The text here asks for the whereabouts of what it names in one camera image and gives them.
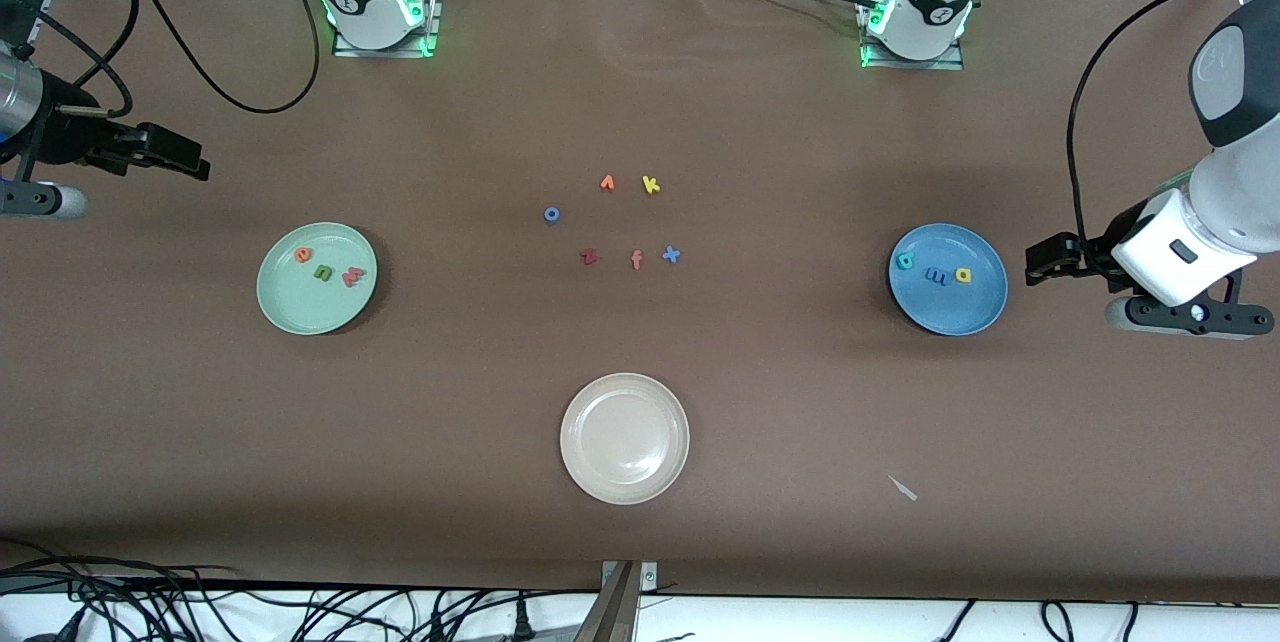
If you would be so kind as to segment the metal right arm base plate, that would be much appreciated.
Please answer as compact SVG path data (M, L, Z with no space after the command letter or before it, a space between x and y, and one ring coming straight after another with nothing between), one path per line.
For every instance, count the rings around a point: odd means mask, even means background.
M433 58L444 0L323 0L337 58Z

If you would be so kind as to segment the beige plate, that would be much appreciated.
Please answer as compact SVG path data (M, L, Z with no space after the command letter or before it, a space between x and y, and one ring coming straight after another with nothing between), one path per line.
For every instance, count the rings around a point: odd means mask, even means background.
M678 396L644 373L586 382L564 411L559 454L588 496L609 505L646 504L666 492L689 459L691 428Z

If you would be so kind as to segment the metal table edge bracket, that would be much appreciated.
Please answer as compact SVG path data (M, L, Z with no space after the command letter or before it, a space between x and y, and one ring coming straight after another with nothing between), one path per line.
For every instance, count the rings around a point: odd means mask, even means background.
M641 593L657 586L657 561L604 561L602 590L573 642L634 642Z

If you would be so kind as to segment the brown paper table cover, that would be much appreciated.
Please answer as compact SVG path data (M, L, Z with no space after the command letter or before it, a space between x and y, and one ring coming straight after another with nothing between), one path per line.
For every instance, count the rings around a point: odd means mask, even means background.
M1100 279L1021 281L1073 223L1080 72L1151 0L980 1L963 72L896 72L833 1L445 0L435 58L324 58L279 115L145 6L134 116L212 173L47 168L87 217L0 221L0 536L270 581L588 588L646 559L680 593L1280 600L1280 331L1119 331ZM291 335L256 278L311 223L362 233L378 286ZM977 335L892 301L931 223L1004 260ZM559 448L618 372L691 428L632 506Z

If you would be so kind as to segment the blue plate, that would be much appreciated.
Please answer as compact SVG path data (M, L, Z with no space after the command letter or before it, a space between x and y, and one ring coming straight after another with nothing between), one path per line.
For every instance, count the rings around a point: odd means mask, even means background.
M915 267L896 269L895 256L913 251ZM925 278L925 269L951 272L946 286ZM972 269L973 283L959 285L954 272ZM890 253L886 279L892 301L906 318L933 335L960 338L991 327L1009 304L1009 274L986 238L965 226L931 223L906 231Z

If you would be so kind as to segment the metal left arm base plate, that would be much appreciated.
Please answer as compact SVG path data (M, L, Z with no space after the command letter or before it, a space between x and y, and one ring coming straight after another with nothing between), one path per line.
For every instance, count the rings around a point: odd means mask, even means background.
M892 19L897 10L905 10L908 6L899 4L896 0L856 0L856 1L869 1L869 6L863 6L858 12L858 28L860 40L860 63L864 68L879 67L879 68L892 68L902 69L902 72L961 72L964 68L963 63L963 50L959 41L961 33L965 31L966 17L972 10L972 5L968 5L957 22L948 22L941 26L925 26L925 32L923 38L927 42L938 42L945 40L948 45L947 49L942 50L937 58L918 60L914 58L904 58L904 55L897 54L891 46L884 41L882 33L886 33L887 27L892 24Z

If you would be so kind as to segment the green plate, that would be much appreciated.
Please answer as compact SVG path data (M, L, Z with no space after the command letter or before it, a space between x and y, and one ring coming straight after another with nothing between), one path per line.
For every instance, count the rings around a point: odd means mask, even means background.
M308 263L297 263L293 249L314 249ZM329 265L328 283L314 278L317 265ZM347 288L342 272L358 267L365 285ZM314 336L347 326L372 299L378 286L378 254L362 233L342 223L311 223L293 229L270 247L256 278L259 309L273 326L291 335Z

